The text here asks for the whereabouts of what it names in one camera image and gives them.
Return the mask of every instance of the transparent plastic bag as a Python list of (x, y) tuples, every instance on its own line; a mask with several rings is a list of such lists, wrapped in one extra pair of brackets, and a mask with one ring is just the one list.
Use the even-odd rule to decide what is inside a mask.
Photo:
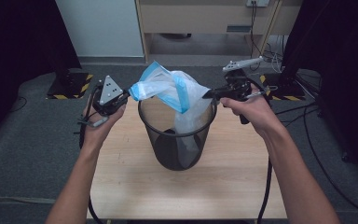
[[(136, 101), (157, 96), (176, 111), (172, 130), (192, 133), (201, 128), (200, 116), (212, 101), (202, 99), (208, 90), (185, 72), (169, 71), (153, 62), (145, 69), (139, 82), (131, 87), (130, 95)], [(177, 138), (176, 144), (179, 162), (188, 167), (200, 151), (194, 136)]]

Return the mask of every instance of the power outlet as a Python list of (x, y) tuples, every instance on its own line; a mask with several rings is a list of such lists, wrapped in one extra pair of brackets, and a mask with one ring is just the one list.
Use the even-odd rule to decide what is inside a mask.
[(253, 7), (254, 5), (257, 7), (267, 7), (269, 5), (269, 0), (248, 0), (246, 2), (247, 7)]

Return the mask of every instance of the yellow and black hazard tape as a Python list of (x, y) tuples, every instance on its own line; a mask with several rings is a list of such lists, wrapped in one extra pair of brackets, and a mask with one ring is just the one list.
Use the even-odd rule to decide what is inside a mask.
[[(265, 76), (260, 76), (260, 80), (265, 88), (269, 88), (269, 84), (267, 83)], [(274, 91), (267, 91), (266, 95), (269, 100), (288, 100), (288, 101), (303, 101), (303, 100), (305, 100), (304, 96), (275, 95)]]
[(66, 99), (79, 99), (84, 96), (86, 90), (89, 88), (93, 75), (88, 74), (84, 80), (81, 90), (78, 94), (66, 95), (66, 94), (52, 94), (48, 96), (48, 99), (66, 100)]

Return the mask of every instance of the white wall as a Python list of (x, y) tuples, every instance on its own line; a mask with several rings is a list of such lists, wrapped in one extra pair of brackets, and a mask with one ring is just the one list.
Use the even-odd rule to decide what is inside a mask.
[(79, 57), (144, 57), (131, 0), (56, 0)]

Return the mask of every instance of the mesh trash can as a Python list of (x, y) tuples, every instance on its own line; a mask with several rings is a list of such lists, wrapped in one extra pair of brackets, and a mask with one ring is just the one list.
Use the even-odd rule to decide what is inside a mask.
[(138, 112), (159, 163), (169, 170), (184, 171), (200, 159), (209, 127), (216, 116), (217, 103), (213, 99), (200, 115), (200, 127), (191, 133), (176, 133), (176, 111), (158, 97), (139, 101)]

